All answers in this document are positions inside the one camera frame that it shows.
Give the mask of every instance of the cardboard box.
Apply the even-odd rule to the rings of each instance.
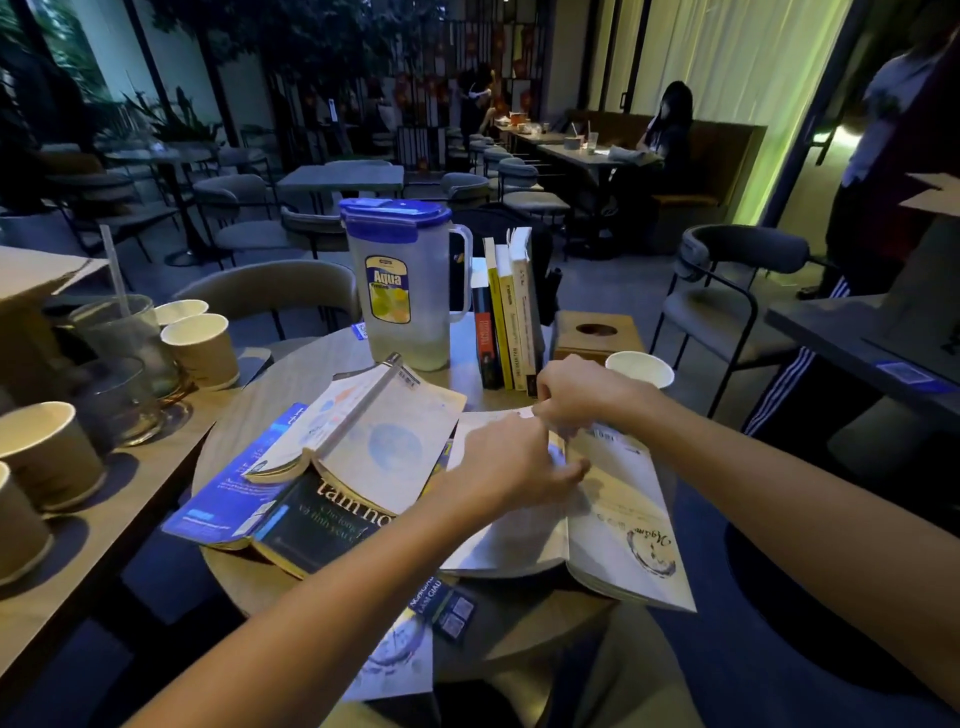
[[[603,364],[615,352],[645,352],[630,316],[558,311],[553,322],[551,359],[575,353]]]

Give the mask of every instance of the dark table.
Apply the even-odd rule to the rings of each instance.
[[[863,338],[874,330],[876,310],[882,301],[883,296],[853,296],[775,303],[767,312],[766,322],[939,427],[960,434],[960,388],[931,394],[904,384],[876,367],[882,362],[900,361],[900,357]],[[907,363],[942,380],[923,367]]]

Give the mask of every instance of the pitcher handle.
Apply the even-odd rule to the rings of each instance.
[[[473,261],[473,233],[463,225],[452,225],[450,228],[464,238],[464,310],[450,311],[450,323],[456,324],[467,315],[472,304],[473,289],[470,288],[470,272]]]

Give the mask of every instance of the book page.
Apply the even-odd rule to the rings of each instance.
[[[403,513],[420,497],[466,403],[400,368],[320,466],[361,498]]]
[[[448,467],[455,468],[463,460],[464,442],[470,432],[515,412],[521,417],[533,417],[530,407],[461,415]],[[553,435],[550,454],[563,462],[563,441]],[[521,508],[470,536],[444,562],[441,570],[490,578],[523,576],[558,566],[566,559],[566,544],[564,504]]]
[[[617,591],[696,611],[650,451],[595,425],[568,446],[590,472],[567,512],[569,563]],[[602,584],[589,584],[600,588]]]

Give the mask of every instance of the plastic water pitcher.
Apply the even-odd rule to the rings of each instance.
[[[470,255],[464,255],[464,310],[449,310],[449,234],[462,235],[464,250],[473,250],[473,235],[453,225],[450,214],[445,205],[421,200],[341,201],[374,360],[398,352],[424,372],[449,362],[450,324],[470,309]]]

